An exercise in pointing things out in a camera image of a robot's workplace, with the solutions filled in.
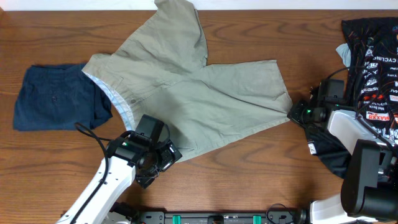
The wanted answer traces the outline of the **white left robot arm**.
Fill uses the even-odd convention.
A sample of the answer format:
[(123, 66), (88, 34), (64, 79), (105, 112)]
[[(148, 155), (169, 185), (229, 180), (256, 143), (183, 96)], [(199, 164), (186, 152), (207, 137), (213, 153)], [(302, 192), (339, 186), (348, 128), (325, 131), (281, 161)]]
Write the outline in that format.
[(109, 142), (97, 173), (57, 222), (101, 223), (133, 182), (146, 189), (181, 158), (182, 154), (169, 139), (156, 142), (142, 133), (122, 133)]

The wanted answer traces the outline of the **khaki shorts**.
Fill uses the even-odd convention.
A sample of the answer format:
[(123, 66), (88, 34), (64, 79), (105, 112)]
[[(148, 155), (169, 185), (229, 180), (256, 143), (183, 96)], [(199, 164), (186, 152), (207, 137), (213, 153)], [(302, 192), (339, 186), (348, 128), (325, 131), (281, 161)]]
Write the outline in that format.
[(194, 5), (156, 6), (115, 53), (94, 54), (83, 68), (126, 129), (155, 117), (188, 160), (287, 121), (292, 100), (275, 60), (208, 65)]

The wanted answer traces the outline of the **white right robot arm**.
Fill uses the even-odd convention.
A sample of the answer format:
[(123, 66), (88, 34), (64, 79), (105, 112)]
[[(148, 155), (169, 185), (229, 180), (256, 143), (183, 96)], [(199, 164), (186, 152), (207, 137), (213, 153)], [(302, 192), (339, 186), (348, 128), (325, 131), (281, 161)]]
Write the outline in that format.
[(336, 101), (311, 105), (301, 100), (288, 118), (336, 142), (351, 156), (339, 194), (310, 204), (299, 223), (372, 223), (397, 220), (397, 151), (353, 108)]

